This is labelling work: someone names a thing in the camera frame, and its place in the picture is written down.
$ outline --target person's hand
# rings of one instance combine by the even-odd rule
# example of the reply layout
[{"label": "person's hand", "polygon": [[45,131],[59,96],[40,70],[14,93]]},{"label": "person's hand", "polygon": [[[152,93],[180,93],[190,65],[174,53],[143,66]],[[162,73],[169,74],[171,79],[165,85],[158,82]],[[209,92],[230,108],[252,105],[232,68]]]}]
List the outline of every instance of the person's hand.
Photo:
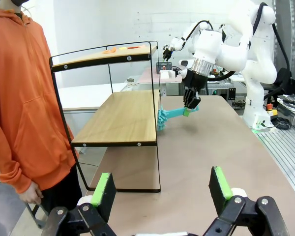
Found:
[{"label": "person's hand", "polygon": [[32,181],[29,188],[24,193],[20,193],[19,197],[23,202],[40,205],[43,194],[38,185]]}]

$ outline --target bolt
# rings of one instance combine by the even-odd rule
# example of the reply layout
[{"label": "bolt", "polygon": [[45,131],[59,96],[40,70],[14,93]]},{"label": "bolt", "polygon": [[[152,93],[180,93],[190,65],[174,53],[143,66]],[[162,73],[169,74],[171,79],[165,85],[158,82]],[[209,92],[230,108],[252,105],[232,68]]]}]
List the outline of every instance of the bolt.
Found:
[{"label": "bolt", "polygon": [[241,203],[241,198],[235,198],[235,203]]},{"label": "bolt", "polygon": [[84,207],[82,208],[83,211],[87,211],[88,209],[89,209],[88,206],[84,206]]},{"label": "bolt", "polygon": [[262,200],[261,200],[261,203],[263,204],[263,205],[266,205],[266,204],[268,204],[268,200],[267,199],[265,199],[265,198],[263,198]]}]

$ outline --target shelf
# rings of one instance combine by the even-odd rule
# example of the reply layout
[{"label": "shelf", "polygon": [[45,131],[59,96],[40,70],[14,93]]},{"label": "shelf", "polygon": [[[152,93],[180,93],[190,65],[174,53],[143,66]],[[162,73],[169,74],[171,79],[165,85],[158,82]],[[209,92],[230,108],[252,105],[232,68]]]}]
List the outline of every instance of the shelf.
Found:
[{"label": "shelf", "polygon": [[159,90],[114,92],[71,142],[75,147],[155,146]]},{"label": "shelf", "polygon": [[[157,47],[151,47],[151,54],[156,51]],[[115,53],[104,54],[103,52],[93,53],[88,56],[79,57],[65,63],[52,66],[52,72],[77,69],[87,66],[114,64],[122,62],[145,61],[151,58],[150,48],[148,46],[134,49],[117,49]]]}]

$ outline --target metal grooved surface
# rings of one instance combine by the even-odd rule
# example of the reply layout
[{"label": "metal grooved surface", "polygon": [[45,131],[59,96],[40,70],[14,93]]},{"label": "metal grooved surface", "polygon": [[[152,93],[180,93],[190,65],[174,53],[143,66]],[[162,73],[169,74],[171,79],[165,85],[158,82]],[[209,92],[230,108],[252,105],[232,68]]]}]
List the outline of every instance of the metal grooved surface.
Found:
[{"label": "metal grooved surface", "polygon": [[295,130],[256,133],[295,190]]}]

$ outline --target blue brush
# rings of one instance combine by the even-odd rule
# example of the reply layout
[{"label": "blue brush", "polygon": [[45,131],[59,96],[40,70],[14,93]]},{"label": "blue brush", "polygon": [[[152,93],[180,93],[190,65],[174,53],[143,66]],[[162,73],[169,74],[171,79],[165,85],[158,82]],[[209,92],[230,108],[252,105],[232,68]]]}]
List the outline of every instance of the blue brush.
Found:
[{"label": "blue brush", "polygon": [[[179,108],[171,111],[166,111],[163,109],[163,106],[161,106],[161,109],[158,110],[158,119],[157,119],[157,130],[163,130],[165,128],[165,122],[168,121],[168,119],[173,117],[179,117],[182,116],[185,112],[186,108]],[[196,107],[196,109],[192,109],[190,112],[196,112],[199,110],[199,107]]]}]

